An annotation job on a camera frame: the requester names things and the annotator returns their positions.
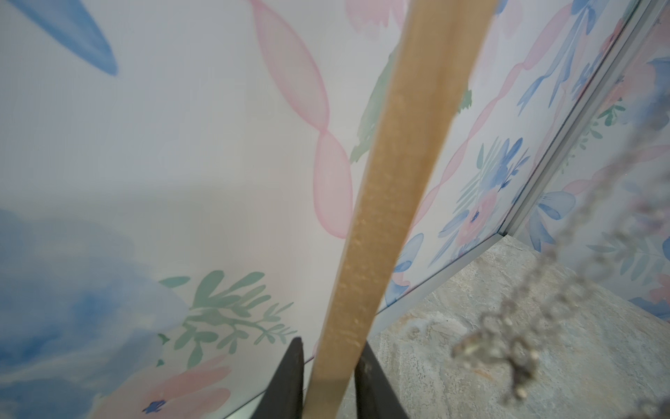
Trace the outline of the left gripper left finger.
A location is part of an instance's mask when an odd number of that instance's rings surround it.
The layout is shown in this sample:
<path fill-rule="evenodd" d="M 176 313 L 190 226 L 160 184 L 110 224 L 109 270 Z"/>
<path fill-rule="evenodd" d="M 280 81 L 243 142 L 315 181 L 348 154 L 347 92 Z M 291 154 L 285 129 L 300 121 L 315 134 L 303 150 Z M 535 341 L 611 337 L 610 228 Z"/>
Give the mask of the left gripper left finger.
<path fill-rule="evenodd" d="M 295 337 L 287 347 L 251 419 L 301 419 L 304 373 L 303 340 Z"/>

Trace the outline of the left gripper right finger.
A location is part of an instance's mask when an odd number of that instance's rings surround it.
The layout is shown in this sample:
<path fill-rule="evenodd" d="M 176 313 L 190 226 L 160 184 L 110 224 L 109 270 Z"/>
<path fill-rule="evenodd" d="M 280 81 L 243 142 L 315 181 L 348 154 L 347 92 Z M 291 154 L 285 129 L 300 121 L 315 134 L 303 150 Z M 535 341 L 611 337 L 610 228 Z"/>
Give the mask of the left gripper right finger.
<path fill-rule="evenodd" d="M 354 370 L 357 419 L 408 419 L 367 342 Z"/>

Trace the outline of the wooden jewelry display stand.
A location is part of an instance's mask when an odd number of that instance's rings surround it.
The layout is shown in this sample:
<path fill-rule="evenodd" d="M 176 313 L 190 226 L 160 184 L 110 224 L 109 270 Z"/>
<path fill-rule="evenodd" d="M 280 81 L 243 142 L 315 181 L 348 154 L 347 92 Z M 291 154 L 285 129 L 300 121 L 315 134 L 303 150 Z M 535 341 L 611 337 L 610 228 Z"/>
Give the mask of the wooden jewelry display stand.
<path fill-rule="evenodd" d="M 496 7 L 410 5 L 307 387 L 306 418 L 338 413 Z"/>

